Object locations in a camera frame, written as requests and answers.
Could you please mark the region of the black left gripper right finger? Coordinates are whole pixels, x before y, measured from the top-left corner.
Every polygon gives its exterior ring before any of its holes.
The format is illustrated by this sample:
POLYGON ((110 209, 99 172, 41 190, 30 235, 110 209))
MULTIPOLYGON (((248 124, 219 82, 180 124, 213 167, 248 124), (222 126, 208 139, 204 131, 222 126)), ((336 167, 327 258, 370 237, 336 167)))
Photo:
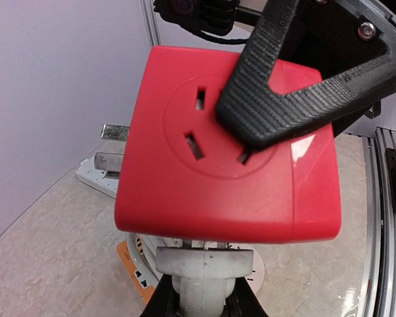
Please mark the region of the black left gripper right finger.
POLYGON ((268 317, 246 280, 236 280, 230 295, 230 315, 234 317, 268 317))

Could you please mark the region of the pink round socket hub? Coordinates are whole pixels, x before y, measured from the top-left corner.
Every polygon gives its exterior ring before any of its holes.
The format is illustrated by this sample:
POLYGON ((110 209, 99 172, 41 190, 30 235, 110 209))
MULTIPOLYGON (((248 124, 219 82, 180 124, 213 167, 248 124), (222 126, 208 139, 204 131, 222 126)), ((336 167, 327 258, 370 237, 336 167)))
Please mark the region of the pink round socket hub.
POLYGON ((177 279, 198 281, 231 281, 244 273, 254 293, 260 290, 264 278, 263 260, 249 244, 188 241, 129 233, 126 241, 133 256, 139 259, 137 248, 141 246, 143 265, 146 265, 158 282, 165 274, 177 279))

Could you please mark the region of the long white power strip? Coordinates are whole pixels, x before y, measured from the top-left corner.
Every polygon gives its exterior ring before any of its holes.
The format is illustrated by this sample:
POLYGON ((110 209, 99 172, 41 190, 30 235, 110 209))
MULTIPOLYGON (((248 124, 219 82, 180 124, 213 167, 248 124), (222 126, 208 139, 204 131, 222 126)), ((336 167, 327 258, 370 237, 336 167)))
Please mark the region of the long white power strip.
POLYGON ((94 166, 94 158, 84 159, 75 170, 77 179, 91 188, 116 198, 119 179, 115 176, 108 176, 105 170, 98 170, 94 166))

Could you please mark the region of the red cube socket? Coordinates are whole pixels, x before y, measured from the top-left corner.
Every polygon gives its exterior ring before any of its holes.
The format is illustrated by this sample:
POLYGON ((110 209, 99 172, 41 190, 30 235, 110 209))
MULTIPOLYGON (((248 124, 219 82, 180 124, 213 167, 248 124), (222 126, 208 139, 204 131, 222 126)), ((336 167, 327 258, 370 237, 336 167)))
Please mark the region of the red cube socket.
POLYGON ((252 151, 216 120, 239 55, 156 46, 130 124, 115 200, 125 232, 282 244, 342 224, 333 128, 252 151))

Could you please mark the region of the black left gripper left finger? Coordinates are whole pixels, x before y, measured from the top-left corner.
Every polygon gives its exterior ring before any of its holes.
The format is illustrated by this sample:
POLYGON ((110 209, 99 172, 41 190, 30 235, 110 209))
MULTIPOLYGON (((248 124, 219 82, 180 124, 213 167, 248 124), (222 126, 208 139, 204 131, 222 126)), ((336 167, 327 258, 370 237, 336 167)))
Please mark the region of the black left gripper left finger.
POLYGON ((171 277, 162 277, 140 317, 177 316, 177 292, 171 277))

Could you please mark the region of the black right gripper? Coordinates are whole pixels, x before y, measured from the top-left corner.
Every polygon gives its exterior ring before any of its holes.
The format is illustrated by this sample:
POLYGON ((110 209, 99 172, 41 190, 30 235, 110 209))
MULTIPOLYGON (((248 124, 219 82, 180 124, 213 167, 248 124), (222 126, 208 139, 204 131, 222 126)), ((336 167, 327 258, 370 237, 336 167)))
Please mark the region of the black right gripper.
POLYGON ((268 1, 215 107, 248 147, 269 147, 329 123, 340 130, 396 92, 396 1, 268 1), (294 58, 320 83, 280 94, 269 79, 294 22, 306 35, 294 58))

